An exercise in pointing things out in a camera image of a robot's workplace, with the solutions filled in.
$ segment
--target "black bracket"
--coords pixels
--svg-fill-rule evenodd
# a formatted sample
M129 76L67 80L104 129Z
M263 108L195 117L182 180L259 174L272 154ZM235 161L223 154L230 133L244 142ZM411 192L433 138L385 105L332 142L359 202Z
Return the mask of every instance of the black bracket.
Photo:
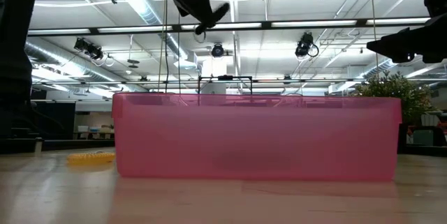
M117 0L112 0L113 4L118 4Z

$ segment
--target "ceiling-mounted camera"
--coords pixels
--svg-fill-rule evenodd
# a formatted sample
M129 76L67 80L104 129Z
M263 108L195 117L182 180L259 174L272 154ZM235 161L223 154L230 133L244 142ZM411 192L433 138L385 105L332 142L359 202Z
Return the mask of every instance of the ceiling-mounted camera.
M296 57L316 57L320 53L320 49L314 44L314 37L312 33L305 32L300 41L298 42L298 46L295 50Z
M84 38L78 38L75 43L75 50L84 52L93 60L101 60L104 57L102 48L100 46L95 46L93 43L88 43Z
M224 55L224 53L225 53L225 50L222 47L222 44L221 43L215 43L214 47L212 48L211 55L213 57L222 57Z

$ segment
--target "light fixture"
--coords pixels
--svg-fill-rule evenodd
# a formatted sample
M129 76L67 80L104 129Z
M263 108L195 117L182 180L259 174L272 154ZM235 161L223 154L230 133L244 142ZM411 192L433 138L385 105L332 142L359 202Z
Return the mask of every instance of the light fixture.
M355 25L356 20L307 21L307 22L272 22L272 27L325 27Z
M211 55L213 57L222 57L224 55L224 52L225 52L225 50L222 47L222 44L221 43L215 43L214 47L212 48Z
M376 25L381 24L423 24L426 21L428 21L429 17L422 17L422 18L398 18L398 19L377 19ZM373 25L374 20L368 20L366 21L367 25Z
M162 31L163 26L137 26L137 27L116 27L116 28L100 28L99 33L119 33L119 32L145 32L145 31ZM173 30L172 26L167 26L165 30Z
M260 28L261 25L262 24L260 22L216 24L216 26L214 26L208 30L213 30L213 29L250 29L250 28ZM192 30L192 29L195 29L197 26L198 26L198 24L182 25L182 29Z
M58 84L52 84L52 85L42 84L42 86L44 86L44 87L48 87L48 88L51 88L51 89L60 90L60 91L68 91L67 88L62 87L62 86L60 86L60 85L58 85Z
M38 35L64 35L64 34L82 34L90 33L89 29L31 29L28 30L29 36Z
M249 28L260 28L260 22L250 22L250 23L230 23L230 24L216 24L212 27L213 29L249 29Z
M311 51L312 49L316 50L316 54L310 54L309 51ZM312 33L309 32L305 32L300 41L298 42L298 46L295 50L295 56L300 59L302 57L305 56L309 56L309 57L316 57L318 56L318 54L320 53L320 49L318 48L318 46L316 46L314 44L314 37L312 36Z
M66 75L66 77L69 77L69 78L86 78L86 77L91 77L91 75Z

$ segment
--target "green plant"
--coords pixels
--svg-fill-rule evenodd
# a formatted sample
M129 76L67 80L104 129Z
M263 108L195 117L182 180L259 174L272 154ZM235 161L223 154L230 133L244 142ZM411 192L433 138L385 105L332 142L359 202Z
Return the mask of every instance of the green plant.
M424 112L434 109L430 103L428 86L417 85L401 73L393 75L390 75L389 71L383 73L383 77L373 75L357 86L355 96L400 98L404 123L413 123Z

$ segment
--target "wooden table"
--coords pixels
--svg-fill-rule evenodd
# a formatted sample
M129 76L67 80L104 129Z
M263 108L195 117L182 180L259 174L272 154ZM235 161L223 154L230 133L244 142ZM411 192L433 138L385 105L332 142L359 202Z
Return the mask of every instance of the wooden table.
M207 181L67 167L73 152L0 156L0 223L447 223L445 158L400 156L393 183Z

